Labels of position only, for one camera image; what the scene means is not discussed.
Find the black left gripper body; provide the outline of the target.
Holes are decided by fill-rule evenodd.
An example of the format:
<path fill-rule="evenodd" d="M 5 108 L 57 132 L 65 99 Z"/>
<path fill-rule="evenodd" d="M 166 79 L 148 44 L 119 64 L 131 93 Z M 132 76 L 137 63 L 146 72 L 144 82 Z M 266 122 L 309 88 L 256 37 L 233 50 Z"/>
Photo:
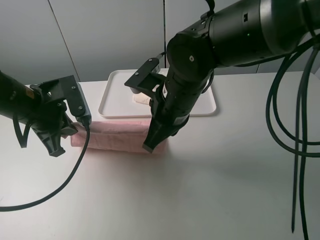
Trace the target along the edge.
<path fill-rule="evenodd" d="M 63 102 L 58 106 L 46 103 L 50 93 L 43 96 L 38 85 L 32 84 L 25 87 L 25 93 L 13 111 L 13 127 L 22 148 L 28 145 L 30 130 L 35 132 L 35 128 L 62 128 L 62 118 L 67 110 Z"/>

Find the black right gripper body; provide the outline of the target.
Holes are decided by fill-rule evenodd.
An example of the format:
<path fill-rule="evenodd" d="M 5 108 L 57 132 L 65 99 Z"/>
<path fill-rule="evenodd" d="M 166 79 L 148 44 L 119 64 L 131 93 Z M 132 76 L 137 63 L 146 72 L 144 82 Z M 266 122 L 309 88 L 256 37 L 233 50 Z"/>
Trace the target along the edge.
<path fill-rule="evenodd" d="M 186 125 L 193 108 L 193 89 L 174 82 L 164 82 L 151 97 L 152 118 L 172 126 L 172 135 Z"/>

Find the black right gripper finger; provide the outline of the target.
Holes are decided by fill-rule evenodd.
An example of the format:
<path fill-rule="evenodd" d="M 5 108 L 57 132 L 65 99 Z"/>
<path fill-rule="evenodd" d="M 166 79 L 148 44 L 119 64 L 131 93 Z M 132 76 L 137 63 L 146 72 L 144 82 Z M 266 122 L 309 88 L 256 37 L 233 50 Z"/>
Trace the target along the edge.
<path fill-rule="evenodd" d="M 172 130 L 172 126 L 152 118 L 142 147 L 147 152 L 152 153 L 162 141 L 172 135 Z"/>

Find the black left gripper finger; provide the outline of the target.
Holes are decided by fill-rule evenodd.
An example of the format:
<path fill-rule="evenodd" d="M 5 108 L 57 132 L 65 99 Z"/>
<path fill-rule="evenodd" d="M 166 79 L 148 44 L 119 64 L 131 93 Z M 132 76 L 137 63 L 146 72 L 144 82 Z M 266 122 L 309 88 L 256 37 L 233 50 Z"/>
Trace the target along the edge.
<path fill-rule="evenodd" d="M 73 125 L 73 121 L 65 113 L 62 117 L 62 127 L 60 130 L 60 135 L 62 137 L 73 136 L 78 133 L 77 128 Z"/>
<path fill-rule="evenodd" d="M 66 152 L 61 146 L 60 127 L 51 127 L 46 129 L 34 128 L 34 133 L 43 143 L 51 157 L 59 157 Z"/>

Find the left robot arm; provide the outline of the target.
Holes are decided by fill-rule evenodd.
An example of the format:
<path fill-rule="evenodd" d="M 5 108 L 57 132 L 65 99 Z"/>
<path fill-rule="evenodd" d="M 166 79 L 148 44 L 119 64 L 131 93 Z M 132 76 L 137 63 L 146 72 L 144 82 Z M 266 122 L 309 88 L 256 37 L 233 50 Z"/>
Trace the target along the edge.
<path fill-rule="evenodd" d="M 66 110 L 63 99 L 54 100 L 53 95 L 39 85 L 27 87 L 0 73 L 0 115 L 13 121 L 21 148 L 27 147 L 30 130 L 33 130 L 51 157 L 64 154 L 61 138 L 78 132 Z"/>

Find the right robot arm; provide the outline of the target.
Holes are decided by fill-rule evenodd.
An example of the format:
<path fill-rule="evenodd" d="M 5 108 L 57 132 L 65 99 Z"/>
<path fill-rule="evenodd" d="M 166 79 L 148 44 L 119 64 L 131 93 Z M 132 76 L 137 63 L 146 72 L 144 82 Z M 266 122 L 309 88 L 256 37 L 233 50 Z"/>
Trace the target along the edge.
<path fill-rule="evenodd" d="M 240 66 L 292 53 L 320 27 L 317 0 L 241 0 L 178 32 L 166 49 L 166 77 L 148 65 L 152 119 L 144 149 L 175 135 L 189 120 L 216 68 Z"/>

